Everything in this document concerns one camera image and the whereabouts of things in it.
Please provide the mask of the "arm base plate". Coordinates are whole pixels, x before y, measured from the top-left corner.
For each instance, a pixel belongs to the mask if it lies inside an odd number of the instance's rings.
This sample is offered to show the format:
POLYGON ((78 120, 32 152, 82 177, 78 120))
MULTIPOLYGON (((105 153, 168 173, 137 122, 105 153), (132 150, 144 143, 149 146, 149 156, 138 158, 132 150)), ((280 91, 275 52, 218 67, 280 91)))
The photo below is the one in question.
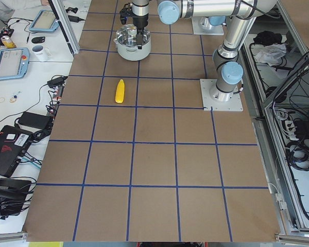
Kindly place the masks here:
POLYGON ((223 93, 216 87, 216 79, 200 79, 203 109, 205 111, 242 112, 241 96, 236 85, 233 92, 223 93))
POLYGON ((225 16, 192 17, 193 34, 223 36, 225 16))

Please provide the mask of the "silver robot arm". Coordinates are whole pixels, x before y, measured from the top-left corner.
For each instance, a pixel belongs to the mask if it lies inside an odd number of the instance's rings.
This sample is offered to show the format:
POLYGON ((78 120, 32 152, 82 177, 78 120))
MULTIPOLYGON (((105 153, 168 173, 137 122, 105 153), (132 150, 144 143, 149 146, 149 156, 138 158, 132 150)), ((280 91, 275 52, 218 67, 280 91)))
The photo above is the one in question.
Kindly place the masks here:
POLYGON ((142 49, 144 28, 148 25, 149 0, 132 0, 133 24, 137 28, 136 44, 142 49))
POLYGON ((211 87, 211 97, 227 102, 241 81, 243 68, 237 61, 238 49, 256 17, 271 10, 276 1, 157 1, 162 23, 171 25, 179 18, 226 16, 232 20, 223 43, 215 50, 213 62, 218 79, 211 87))

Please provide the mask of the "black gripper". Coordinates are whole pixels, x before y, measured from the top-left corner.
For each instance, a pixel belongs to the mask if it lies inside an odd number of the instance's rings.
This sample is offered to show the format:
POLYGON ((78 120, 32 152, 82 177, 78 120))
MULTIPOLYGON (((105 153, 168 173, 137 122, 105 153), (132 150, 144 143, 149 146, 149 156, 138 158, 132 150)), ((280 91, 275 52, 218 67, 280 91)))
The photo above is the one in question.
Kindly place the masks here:
POLYGON ((136 44, 138 49, 142 49, 143 46, 143 37, 144 37, 144 28, 147 26, 147 15, 144 16, 133 16, 133 24, 137 28, 136 33, 136 44))

